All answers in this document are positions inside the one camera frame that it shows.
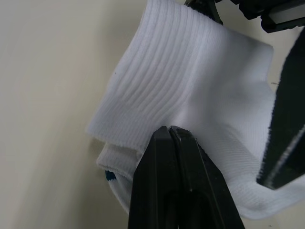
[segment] blue sock trim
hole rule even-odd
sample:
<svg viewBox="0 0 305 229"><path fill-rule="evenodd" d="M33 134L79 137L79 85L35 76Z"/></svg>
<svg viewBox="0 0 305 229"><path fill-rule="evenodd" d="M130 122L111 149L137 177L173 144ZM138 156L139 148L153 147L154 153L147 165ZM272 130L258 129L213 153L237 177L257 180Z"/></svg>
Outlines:
<svg viewBox="0 0 305 229"><path fill-rule="evenodd" d="M116 179L115 174L113 172L108 171L108 170L105 171L105 175L106 175L106 179L108 181Z"/></svg>

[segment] white wall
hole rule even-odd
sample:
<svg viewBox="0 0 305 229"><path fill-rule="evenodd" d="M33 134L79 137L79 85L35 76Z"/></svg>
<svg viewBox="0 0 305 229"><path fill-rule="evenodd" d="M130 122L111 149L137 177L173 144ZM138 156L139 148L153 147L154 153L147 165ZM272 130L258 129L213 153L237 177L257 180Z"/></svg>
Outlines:
<svg viewBox="0 0 305 229"><path fill-rule="evenodd" d="M0 1L1 229L127 228L95 165L102 144L84 130L144 7L144 0ZM276 81L297 32L266 35L230 2L219 11L229 27L275 46Z"/></svg>

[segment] beige background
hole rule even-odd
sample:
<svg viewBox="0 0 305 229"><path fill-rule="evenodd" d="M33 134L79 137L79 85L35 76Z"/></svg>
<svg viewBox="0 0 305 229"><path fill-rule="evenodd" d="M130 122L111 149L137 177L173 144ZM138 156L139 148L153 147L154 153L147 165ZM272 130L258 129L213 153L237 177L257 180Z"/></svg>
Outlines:
<svg viewBox="0 0 305 229"><path fill-rule="evenodd" d="M84 130L145 0L0 1L0 228L125 229L128 216ZM266 34L228 0L225 25L274 46L276 83L299 30ZM303 228L300 203L247 229Z"/></svg>

